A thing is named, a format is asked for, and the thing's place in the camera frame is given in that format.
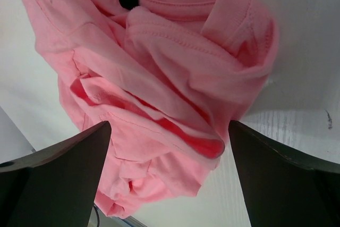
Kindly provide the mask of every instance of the crumpled pink garment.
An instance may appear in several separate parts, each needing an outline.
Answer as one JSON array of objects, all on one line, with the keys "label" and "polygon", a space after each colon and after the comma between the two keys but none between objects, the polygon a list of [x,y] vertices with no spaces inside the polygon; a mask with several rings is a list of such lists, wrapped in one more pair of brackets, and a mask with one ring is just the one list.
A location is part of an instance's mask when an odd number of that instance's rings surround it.
[{"label": "crumpled pink garment", "polygon": [[139,1],[23,0],[72,121],[112,126],[95,199],[108,216],[195,196],[278,48],[257,0]]}]

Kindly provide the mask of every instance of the black cable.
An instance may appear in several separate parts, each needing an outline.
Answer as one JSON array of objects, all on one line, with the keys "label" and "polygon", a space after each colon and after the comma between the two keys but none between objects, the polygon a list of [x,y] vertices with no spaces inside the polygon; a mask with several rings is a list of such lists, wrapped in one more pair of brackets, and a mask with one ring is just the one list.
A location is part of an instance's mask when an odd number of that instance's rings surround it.
[{"label": "black cable", "polygon": [[98,212],[98,207],[96,205],[93,205],[95,212],[96,212],[96,216],[97,216],[97,227],[100,226],[100,218],[99,218],[99,212]]}]

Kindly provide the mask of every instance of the white surface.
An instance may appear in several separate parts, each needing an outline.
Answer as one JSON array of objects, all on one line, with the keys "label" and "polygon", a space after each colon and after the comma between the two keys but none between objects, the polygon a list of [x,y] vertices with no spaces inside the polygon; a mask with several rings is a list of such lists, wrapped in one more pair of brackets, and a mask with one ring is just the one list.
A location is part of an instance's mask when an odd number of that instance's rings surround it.
[{"label": "white surface", "polygon": [[33,147],[0,107],[0,164],[32,153]]},{"label": "white surface", "polygon": [[[340,163],[340,0],[262,0],[281,29],[278,60],[247,125]],[[20,0],[0,0],[0,106],[37,149],[77,132],[58,103],[56,75],[33,48]],[[328,116],[332,129],[328,129]],[[250,226],[230,148],[197,198],[144,206],[149,227]]]}]

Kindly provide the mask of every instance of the white table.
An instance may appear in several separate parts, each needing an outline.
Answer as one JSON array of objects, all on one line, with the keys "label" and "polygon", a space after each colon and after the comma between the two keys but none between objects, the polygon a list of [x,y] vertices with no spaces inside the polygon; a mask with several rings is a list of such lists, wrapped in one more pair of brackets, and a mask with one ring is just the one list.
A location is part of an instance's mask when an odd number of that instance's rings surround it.
[{"label": "white table", "polygon": [[[268,84],[242,121],[340,163],[340,0],[262,1],[277,18],[282,39]],[[0,106],[42,149],[77,129],[59,105],[56,74],[34,50],[21,0],[0,4]],[[230,147],[197,198],[148,204],[134,217],[149,227],[249,227]]]}]

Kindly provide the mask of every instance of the pink fabric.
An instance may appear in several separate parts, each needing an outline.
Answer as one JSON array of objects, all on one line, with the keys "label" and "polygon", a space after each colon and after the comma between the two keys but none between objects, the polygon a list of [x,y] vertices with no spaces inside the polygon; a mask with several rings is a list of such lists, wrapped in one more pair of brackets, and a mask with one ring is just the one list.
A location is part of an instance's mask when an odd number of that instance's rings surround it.
[{"label": "pink fabric", "polygon": [[111,143],[95,203],[127,217],[143,203],[195,196],[259,93],[278,29],[257,0],[23,0],[36,50],[58,73],[80,130]]}]

